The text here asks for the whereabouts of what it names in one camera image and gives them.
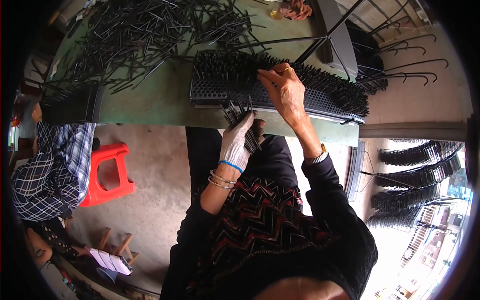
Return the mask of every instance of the gold watch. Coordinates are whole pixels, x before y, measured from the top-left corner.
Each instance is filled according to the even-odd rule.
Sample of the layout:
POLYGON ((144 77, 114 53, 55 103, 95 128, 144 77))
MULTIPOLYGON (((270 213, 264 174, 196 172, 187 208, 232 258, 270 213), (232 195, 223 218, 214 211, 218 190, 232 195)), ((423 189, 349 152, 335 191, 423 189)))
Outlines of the gold watch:
POLYGON ((327 149, 325 148, 325 145, 322 144, 322 154, 316 158, 306 158, 305 159, 305 164, 306 165, 313 165, 313 164, 318 164, 319 162, 324 161, 328 156, 327 149))

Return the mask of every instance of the pile of black rods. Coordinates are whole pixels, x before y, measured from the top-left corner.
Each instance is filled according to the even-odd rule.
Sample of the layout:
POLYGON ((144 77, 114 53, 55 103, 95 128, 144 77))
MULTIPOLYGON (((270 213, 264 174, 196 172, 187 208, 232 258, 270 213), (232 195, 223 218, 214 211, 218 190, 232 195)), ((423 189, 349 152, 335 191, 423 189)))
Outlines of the pile of black rods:
MULTIPOLYGON (((250 95, 248 95, 247 110, 245 110, 243 104, 240 103, 240 101, 237 101, 237 103, 240 107, 240 112, 235 108, 231 100, 229 101, 227 107, 222 105, 223 112, 225 113, 225 119, 232 127, 237 126, 243 120, 243 118, 245 118, 247 113, 253 110, 252 97, 250 95)), ((253 154, 257 150, 262 149, 260 144, 258 144, 257 140, 255 139, 255 135, 253 134, 253 130, 251 127, 247 130, 247 133, 245 134, 245 148, 248 152, 250 152, 250 154, 253 154)))
MULTIPOLYGON (((135 89, 168 59, 192 62, 187 54, 196 44, 232 48, 242 44, 240 38, 247 44, 258 42, 252 26, 259 25, 250 21, 255 15, 242 12, 235 1, 118 0, 97 5, 88 20, 87 34, 74 43, 73 48, 80 45, 80 54, 69 58, 69 49, 63 57, 67 66, 63 79, 96 79, 102 85, 112 84, 109 89, 114 94, 135 89), (180 43, 188 43, 183 53, 178 51, 180 43), (115 71, 125 66, 127 74, 113 78, 115 71)), ((260 52, 266 50, 269 48, 263 47, 260 52)))

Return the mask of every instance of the green tabletop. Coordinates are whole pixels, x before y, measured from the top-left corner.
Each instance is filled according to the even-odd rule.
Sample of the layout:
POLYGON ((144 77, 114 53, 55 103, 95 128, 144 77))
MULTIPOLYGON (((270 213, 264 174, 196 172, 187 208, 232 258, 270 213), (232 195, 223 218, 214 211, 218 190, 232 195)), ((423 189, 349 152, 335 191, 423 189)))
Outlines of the green tabletop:
MULTIPOLYGON (((248 10, 250 15, 257 14, 257 16, 251 18, 253 24, 267 27, 253 27, 253 34, 260 41, 316 35, 313 20, 292 21, 284 18, 276 21, 270 18, 272 3, 264 5, 252 0, 237 0, 236 6, 242 11, 248 10)), ((64 56, 69 49, 71 49, 69 56, 72 55, 74 43, 85 35, 86 27, 86 25, 81 25, 71 38, 63 40, 53 60, 54 63, 58 58, 64 56)), ((272 49, 268 53, 277 58, 295 60, 311 43, 311 41, 302 41, 271 44, 268 47, 272 47, 272 49)), ((179 53, 182 53, 185 48, 179 47, 179 53)), ((188 55, 193 56, 196 51, 206 48, 205 45, 197 45, 190 50, 188 55)), ((58 72, 51 80, 57 80, 63 76, 65 70, 62 64, 64 61, 63 59, 60 60, 58 72)), ((344 75, 344 73, 322 64, 315 54, 310 56, 305 63, 331 73, 344 75)), ((118 74, 115 75, 121 76, 122 72, 126 74, 126 70, 127 68, 125 70, 120 69, 118 74)), ((221 109, 196 108, 190 103, 191 73, 192 64, 169 60, 135 90, 125 89, 111 95, 113 90, 107 89, 102 101, 100 122, 226 128, 228 123, 225 121, 221 109)), ((259 111, 258 117, 266 120, 266 133, 295 136, 292 129, 278 113, 259 111)), ((358 125, 340 125, 338 122, 319 118, 311 118, 311 120, 321 141, 357 146, 358 125)))

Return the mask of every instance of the plaid shirt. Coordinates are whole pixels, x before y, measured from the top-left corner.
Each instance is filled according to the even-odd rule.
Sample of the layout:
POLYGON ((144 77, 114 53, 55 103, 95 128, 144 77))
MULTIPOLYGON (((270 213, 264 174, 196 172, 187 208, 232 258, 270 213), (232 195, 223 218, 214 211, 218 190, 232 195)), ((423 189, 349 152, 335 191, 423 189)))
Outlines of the plaid shirt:
POLYGON ((38 153, 12 177, 20 218, 50 220, 63 213, 63 201, 76 208, 86 196, 95 124, 37 124, 38 153))

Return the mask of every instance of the person sitting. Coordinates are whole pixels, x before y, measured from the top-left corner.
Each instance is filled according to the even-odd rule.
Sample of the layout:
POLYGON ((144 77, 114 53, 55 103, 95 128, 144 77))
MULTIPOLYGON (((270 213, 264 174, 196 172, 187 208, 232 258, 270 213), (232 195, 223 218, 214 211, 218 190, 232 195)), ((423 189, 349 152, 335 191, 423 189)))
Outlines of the person sitting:
POLYGON ((55 217, 48 221, 22 221, 30 254, 38 266, 43 265, 52 257, 54 252, 65 259, 74 262, 78 256, 90 255, 90 248, 86 245, 76 245, 68 236, 67 230, 60 220, 55 217))
POLYGON ((300 141, 313 216, 300 211, 285 138, 263 135, 265 121, 254 112, 223 136, 186 127, 192 204, 160 300, 357 300, 378 258, 375 240, 348 204, 293 68, 258 70, 258 79, 300 141), (252 155, 244 147, 251 126, 262 147, 252 155))
POLYGON ((32 118, 34 157, 12 175, 15 209, 27 221, 65 219, 87 195, 96 125, 45 123, 38 103, 32 118))

